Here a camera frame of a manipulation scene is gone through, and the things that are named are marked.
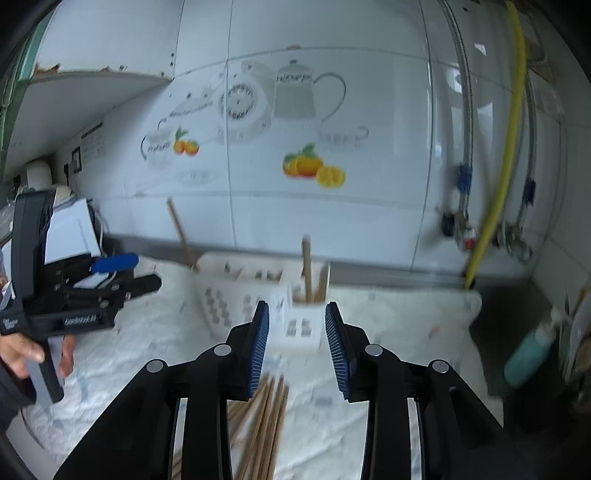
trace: teapot decal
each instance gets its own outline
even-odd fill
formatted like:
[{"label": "teapot decal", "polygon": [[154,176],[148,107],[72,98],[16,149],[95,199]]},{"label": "teapot decal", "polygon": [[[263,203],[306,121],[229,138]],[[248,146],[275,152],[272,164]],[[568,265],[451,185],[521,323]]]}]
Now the teapot decal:
[{"label": "teapot decal", "polygon": [[[342,94],[335,105],[325,112],[319,112],[314,101],[314,88],[324,79],[332,78],[342,86]],[[295,122],[316,122],[320,139],[340,145],[354,144],[368,136],[367,127],[359,127],[354,132],[343,133],[343,142],[338,132],[322,132],[323,125],[342,107],[347,94],[344,78],[334,72],[324,72],[317,76],[312,69],[298,60],[290,62],[275,71],[256,60],[244,60],[239,68],[224,67],[214,75],[210,82],[195,95],[189,93],[179,103],[169,118],[195,118],[195,115],[211,115],[206,130],[199,132],[201,138],[224,142],[227,131],[230,143],[254,140],[271,128],[274,120]]]},{"label": "teapot decal", "polygon": [[299,64],[297,60],[290,60],[289,65],[280,68],[277,72],[274,117],[287,120],[316,119],[314,85],[328,77],[335,78],[341,82],[343,93],[337,105],[327,115],[322,117],[320,123],[326,122],[343,105],[347,94],[345,80],[342,76],[333,72],[322,73],[313,79],[311,69]]},{"label": "teapot decal", "polygon": [[[142,154],[146,164],[156,170],[163,170],[171,163],[170,153],[173,145],[173,131],[172,127],[160,128],[160,125],[166,123],[163,118],[158,122],[158,127],[153,132],[147,134],[139,146],[139,151]],[[144,150],[144,142],[148,141],[148,147]]]}]

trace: braided metal hose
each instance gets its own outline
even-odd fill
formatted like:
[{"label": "braided metal hose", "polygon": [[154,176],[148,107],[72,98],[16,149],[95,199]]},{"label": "braided metal hose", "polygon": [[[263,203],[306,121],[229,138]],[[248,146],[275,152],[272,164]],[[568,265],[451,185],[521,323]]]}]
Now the braided metal hose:
[{"label": "braided metal hose", "polygon": [[[457,24],[451,6],[447,0],[437,0],[443,11],[443,15],[452,34],[453,45],[456,49],[457,63],[460,70],[460,82],[462,84],[462,102],[463,102],[463,130],[464,130],[464,152],[463,167],[472,175],[472,152],[474,139],[474,119],[472,111],[472,82],[470,80],[470,70],[468,68],[468,57],[466,48],[462,39],[462,33]],[[460,205],[458,211],[463,214],[467,223],[468,219],[468,201],[470,199],[470,185],[460,186]]]}]

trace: chopstick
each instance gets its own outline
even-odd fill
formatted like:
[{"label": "chopstick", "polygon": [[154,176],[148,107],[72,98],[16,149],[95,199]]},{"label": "chopstick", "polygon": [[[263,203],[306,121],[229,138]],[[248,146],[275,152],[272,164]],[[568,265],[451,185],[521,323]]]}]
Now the chopstick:
[{"label": "chopstick", "polygon": [[230,448],[234,446],[236,442],[236,438],[240,433],[240,429],[242,428],[242,424],[248,418],[248,412],[250,411],[251,407],[256,402],[257,398],[259,397],[260,393],[263,392],[267,387],[267,376],[264,376],[259,384],[259,387],[256,389],[255,394],[253,397],[245,403],[246,408],[243,408],[239,412],[236,413],[236,416],[231,420],[233,424],[230,424]]},{"label": "chopstick", "polygon": [[286,385],[283,389],[283,396],[281,399],[281,407],[279,409],[279,415],[277,417],[277,423],[275,425],[275,432],[273,435],[273,445],[271,449],[271,459],[269,460],[269,468],[267,470],[266,477],[261,477],[261,480],[272,480],[273,474],[275,474],[275,465],[277,464],[277,452],[279,450],[279,442],[281,441],[281,429],[283,428],[283,421],[285,419],[285,408],[287,406],[287,396],[290,393],[289,385]]},{"label": "chopstick", "polygon": [[311,272],[311,259],[310,259],[310,237],[304,235],[301,239],[301,256],[304,261],[303,274],[304,283],[306,285],[306,303],[312,303],[312,272]]},{"label": "chopstick", "polygon": [[273,439],[275,437],[275,429],[277,428],[277,420],[279,418],[279,411],[281,410],[281,402],[283,401],[283,375],[279,379],[277,385],[277,392],[275,393],[275,399],[273,402],[273,409],[271,412],[271,420],[269,421],[269,428],[267,438],[262,446],[262,462],[260,469],[260,478],[266,479],[267,472],[269,470],[269,464],[271,463],[271,452],[273,450]]},{"label": "chopstick", "polygon": [[[283,393],[283,375],[279,378],[279,382],[277,384],[277,390],[275,393],[275,398],[273,399],[273,393],[269,394],[270,401],[268,403],[268,407],[265,409],[265,418],[262,422],[262,430],[261,430],[261,440],[258,443],[258,449],[256,452],[255,457],[255,464],[252,468],[252,480],[256,480],[259,477],[263,477],[263,475],[267,476],[267,469],[269,458],[271,456],[271,448],[273,445],[273,434],[269,431],[269,429],[274,428],[273,426],[277,423],[277,413],[278,413],[278,404],[279,398]],[[269,449],[269,455],[266,455],[266,450]]]},{"label": "chopstick", "polygon": [[240,461],[240,467],[238,468],[238,474],[236,476],[236,480],[244,480],[246,472],[250,466],[252,455],[254,454],[254,450],[256,448],[256,443],[259,439],[259,434],[261,431],[261,424],[263,417],[265,415],[265,409],[267,408],[267,404],[269,398],[271,397],[270,394],[273,392],[273,387],[275,385],[275,379],[272,378],[268,385],[265,385],[265,392],[262,398],[261,405],[256,413],[256,418],[254,424],[252,425],[250,436],[248,439],[248,443],[246,444],[246,449],[242,454],[242,459]]},{"label": "chopstick", "polygon": [[259,386],[256,389],[255,394],[252,396],[252,398],[249,401],[246,401],[246,402],[236,401],[236,402],[233,402],[228,407],[228,422],[232,422],[234,419],[240,418],[240,416],[243,412],[250,410],[252,404],[258,398],[263,386],[267,383],[267,380],[268,380],[268,375],[264,374],[261,377],[261,380],[259,382]]},{"label": "chopstick", "polygon": [[187,236],[185,235],[183,226],[181,224],[181,220],[178,218],[178,212],[176,207],[174,206],[172,198],[166,200],[166,205],[168,207],[170,219],[173,221],[174,229],[177,231],[178,239],[181,242],[183,250],[185,250],[187,261],[189,262],[191,268],[197,269],[197,259],[195,258],[193,250],[189,247],[189,243],[187,242]]}]

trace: white tile wall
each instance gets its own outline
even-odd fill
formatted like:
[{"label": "white tile wall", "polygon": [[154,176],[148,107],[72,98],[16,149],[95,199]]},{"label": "white tile wall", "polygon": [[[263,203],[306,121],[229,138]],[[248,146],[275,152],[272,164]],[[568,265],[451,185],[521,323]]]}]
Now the white tile wall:
[{"label": "white tile wall", "polygon": [[[315,255],[461,273],[466,256],[439,235],[438,209],[457,205],[449,172],[462,161],[463,140],[455,52],[437,1],[310,1],[186,0],[177,77],[105,116],[107,155],[85,164],[76,184],[98,201],[116,234],[177,241],[165,204],[172,196],[194,243],[298,255],[307,233]],[[452,7],[473,72],[470,215],[478,224],[502,160],[512,38],[503,8],[470,0],[452,0]],[[302,48],[286,50],[294,45]],[[299,83],[278,82],[286,72]],[[538,78],[534,88],[551,92]],[[537,96],[537,201],[525,232],[536,255],[558,162],[558,109],[543,98]],[[523,110],[508,219],[517,213],[527,168],[526,117]],[[196,155],[171,149],[178,129],[187,131],[183,140],[200,144]],[[146,155],[167,141],[165,153]],[[64,146],[61,161],[78,143],[79,136]],[[286,175],[285,156],[310,143],[323,164],[345,172],[341,186]],[[523,267],[490,250],[481,273],[528,276],[536,259]]]},{"label": "white tile wall", "polygon": [[[166,197],[128,199],[134,235],[177,242],[178,236],[168,213]],[[233,248],[230,200],[227,194],[174,196],[174,205],[187,241],[201,245]]]},{"label": "white tile wall", "polygon": [[[504,5],[494,2],[448,0],[462,34],[470,71],[511,88],[513,38]],[[425,12],[431,59],[457,66],[449,26],[436,0],[421,0]]]},{"label": "white tile wall", "polygon": [[[311,69],[312,79],[335,73],[345,84],[326,76],[309,85],[308,101],[302,97],[286,109],[282,105],[300,87],[278,84],[275,90],[258,73],[281,71],[286,65]],[[255,73],[244,74],[249,66]],[[245,136],[229,145],[233,192],[327,195],[422,207],[431,113],[425,60],[357,50],[278,52],[230,64],[228,89],[244,82],[254,91],[251,102],[258,104],[246,116],[228,120],[229,138]],[[323,121],[343,94],[341,107]],[[298,115],[300,119],[286,119]],[[258,126],[262,122],[264,129]],[[252,129],[257,129],[256,136]],[[326,189],[313,177],[293,178],[284,172],[286,154],[309,143],[325,164],[346,172],[342,187]]]},{"label": "white tile wall", "polygon": [[135,235],[127,199],[94,200],[92,206],[105,222],[105,235]]},{"label": "white tile wall", "polygon": [[301,255],[312,238],[314,255],[410,268],[420,209],[316,199],[232,197],[236,246]]},{"label": "white tile wall", "polygon": [[554,101],[564,108],[563,152],[560,164],[553,226],[534,271],[534,280],[558,305],[568,294],[573,305],[591,273],[591,222],[589,221],[589,138],[591,137],[591,83],[560,35],[544,18],[537,24],[556,81],[556,90],[543,90],[542,103]]},{"label": "white tile wall", "polygon": [[591,127],[591,83],[560,34],[542,16],[536,18],[544,48],[551,61],[565,121]]},{"label": "white tile wall", "polygon": [[178,32],[176,77],[228,57],[232,0],[185,0]]},{"label": "white tile wall", "polygon": [[[413,270],[434,273],[458,273],[464,271],[470,258],[460,252],[452,239],[440,234],[441,216],[437,212],[425,212]],[[531,274],[544,241],[543,235],[524,231],[524,238],[534,250],[534,258],[522,265],[511,258],[506,250],[489,247],[479,267],[479,274],[491,277],[527,277]]]},{"label": "white tile wall", "polygon": [[234,0],[230,58],[288,47],[353,47],[427,57],[417,0]]},{"label": "white tile wall", "polygon": [[570,305],[574,306],[581,287],[589,281],[589,272],[553,241],[547,240],[534,271],[534,280],[553,304],[564,305],[564,296],[568,295]]},{"label": "white tile wall", "polygon": [[[459,71],[455,67],[433,65],[435,125],[431,176],[427,194],[429,207],[457,208],[458,194],[452,185],[456,166],[463,161],[463,114]],[[478,224],[495,192],[505,145],[506,123],[511,93],[487,80],[472,76],[473,95],[473,175],[470,195],[470,218]],[[527,111],[522,111],[515,158],[527,163]],[[523,183],[513,184],[521,198]]]},{"label": "white tile wall", "polygon": [[552,238],[587,270],[591,270],[590,134],[589,128],[568,127],[567,129],[569,163],[566,192],[560,217],[552,232]]}]

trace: white plastic basket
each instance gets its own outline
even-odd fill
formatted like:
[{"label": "white plastic basket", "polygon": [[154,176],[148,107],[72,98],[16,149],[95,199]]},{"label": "white plastic basket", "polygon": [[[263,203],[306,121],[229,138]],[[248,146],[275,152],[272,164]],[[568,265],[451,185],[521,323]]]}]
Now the white plastic basket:
[{"label": "white plastic basket", "polygon": [[312,261],[315,303],[302,304],[302,262],[296,259],[206,252],[197,262],[195,285],[213,334],[224,341],[231,328],[250,322],[259,300],[269,304],[267,348],[318,349],[324,332],[330,264]]}]

